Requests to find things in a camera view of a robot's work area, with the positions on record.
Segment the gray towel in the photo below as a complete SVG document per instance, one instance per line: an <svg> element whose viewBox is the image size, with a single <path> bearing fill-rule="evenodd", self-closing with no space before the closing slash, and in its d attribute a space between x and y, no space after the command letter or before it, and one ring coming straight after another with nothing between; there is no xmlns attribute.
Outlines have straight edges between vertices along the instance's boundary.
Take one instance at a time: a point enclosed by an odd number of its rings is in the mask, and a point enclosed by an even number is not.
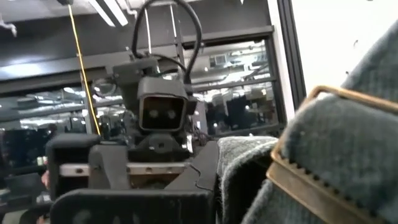
<svg viewBox="0 0 398 224"><path fill-rule="evenodd" d="M398 21L365 55L343 87L398 102ZM398 223L396 114L328 96L296 114L285 132L283 156L389 223ZM267 165L264 158L269 158L267 152L273 144L275 140L268 137L220 139L224 223L323 223L270 181L263 180L261 189L258 186L257 176L265 177L265 168L258 164ZM265 162L252 162L261 156ZM257 166L247 172L246 164ZM256 179L257 185L249 190L260 189L253 200L252 192L246 196L243 191L245 185L252 184L250 179Z"/></svg>

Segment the metal plate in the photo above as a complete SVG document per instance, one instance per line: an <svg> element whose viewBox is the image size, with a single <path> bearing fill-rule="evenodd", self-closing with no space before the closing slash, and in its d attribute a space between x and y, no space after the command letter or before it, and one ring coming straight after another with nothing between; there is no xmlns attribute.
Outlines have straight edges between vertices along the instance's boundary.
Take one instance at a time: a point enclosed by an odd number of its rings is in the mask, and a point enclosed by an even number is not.
<svg viewBox="0 0 398 224"><path fill-rule="evenodd" d="M398 113L398 103L331 86L316 87L298 110L300 111L305 108L307 103L314 100L322 92L332 93L363 103L366 106L379 108L380 110ZM275 183L276 186L301 203L325 223L385 223L382 218L371 215L370 211L358 208L355 202L345 200L342 195L337 193L337 189L327 187L327 184L322 180L316 179L308 170L300 169L299 167L301 166L298 164L282 158L280 151L285 138L285 133L283 133L274 150L271 152L274 162L267 171L267 178Z"/></svg>
<svg viewBox="0 0 398 224"><path fill-rule="evenodd" d="M127 165L129 175L181 174L189 162L130 162ZM88 177L88 164L63 164L60 166L62 177Z"/></svg>

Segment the yellow cable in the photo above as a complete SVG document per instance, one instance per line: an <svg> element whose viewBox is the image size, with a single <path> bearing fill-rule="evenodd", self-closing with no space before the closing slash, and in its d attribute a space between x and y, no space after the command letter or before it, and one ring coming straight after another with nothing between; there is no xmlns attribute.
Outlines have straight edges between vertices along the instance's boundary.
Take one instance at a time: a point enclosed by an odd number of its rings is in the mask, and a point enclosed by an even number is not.
<svg viewBox="0 0 398 224"><path fill-rule="evenodd" d="M77 31L76 31L76 26L75 26L75 18L73 17L71 5L68 5L68 8L69 8L70 21L72 22L73 34L75 36L76 48L77 48L77 53L78 53L78 57L79 57L79 61L80 61L80 67L81 67L81 73L83 74L83 82L85 84L86 98L88 99L88 106L90 107L90 112L93 115L95 128L97 130L97 134L101 134L100 127L98 126L97 118L96 118L96 115L95 115L95 112L94 112L93 101L91 100L90 89L88 88L86 72L85 72L85 68L83 66L83 58L81 57L81 52L80 52L79 38L77 36Z"/></svg>

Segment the metal buckle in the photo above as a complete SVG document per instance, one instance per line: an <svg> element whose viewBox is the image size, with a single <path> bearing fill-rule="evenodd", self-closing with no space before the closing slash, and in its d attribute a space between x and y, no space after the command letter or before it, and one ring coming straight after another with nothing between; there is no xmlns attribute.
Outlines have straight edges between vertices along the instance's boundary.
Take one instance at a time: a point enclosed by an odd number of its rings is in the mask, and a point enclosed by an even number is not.
<svg viewBox="0 0 398 224"><path fill-rule="evenodd" d="M398 103L356 91L324 85L314 88L298 110L302 110L322 92L332 93L384 111L398 113ZM375 217L371 212L359 208L355 202L344 199L344 196L339 195L336 189L331 188L322 180L318 180L313 174L300 168L298 164L282 158L280 151L284 140L285 133L282 133L278 143L271 152L273 163L267 171L267 178L276 184L276 186L301 203L325 223L385 223L382 218Z"/></svg>

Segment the black cable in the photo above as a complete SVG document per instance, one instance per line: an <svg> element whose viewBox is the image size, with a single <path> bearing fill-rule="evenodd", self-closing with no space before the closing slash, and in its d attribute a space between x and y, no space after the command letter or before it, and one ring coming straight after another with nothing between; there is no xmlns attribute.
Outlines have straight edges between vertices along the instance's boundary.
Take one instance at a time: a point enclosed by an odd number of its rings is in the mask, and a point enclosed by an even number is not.
<svg viewBox="0 0 398 224"><path fill-rule="evenodd" d="M187 2L185 2L184 0L172 0L174 3L176 3L177 5L183 7L185 9L185 11L188 13L188 15L191 17L193 25L195 26L195 30L196 30L196 41L195 41L195 45L193 47L193 53L192 56L188 62L188 66L185 67L182 63L180 63L178 60L175 60L174 58L170 58L164 55L160 55L160 54L149 54L149 55L142 55L140 53L137 52L137 45L138 45L138 32L139 32L139 28L140 28L140 24L141 21L144 17L145 14L145 9L148 9L151 4L157 2L157 1L161 1L161 0L148 0L146 1L140 8L140 10L137 13L137 18L136 18L136 22L134 23L134 32L132 35L132 44L131 44L131 52L133 54L133 56L135 58L144 58L147 56L153 56L153 57L159 57L161 59L164 60L168 60L170 62L173 62L175 64L177 64L181 70L185 73L183 82L184 83L190 83L191 78L191 71L193 68L193 64L195 63L195 60L198 57L199 54L199 50L200 50L200 46L201 46L201 41L202 41L202 33L201 33L201 25L200 25L200 21L198 16L196 15L195 11L192 9L191 5L189 5Z"/></svg>

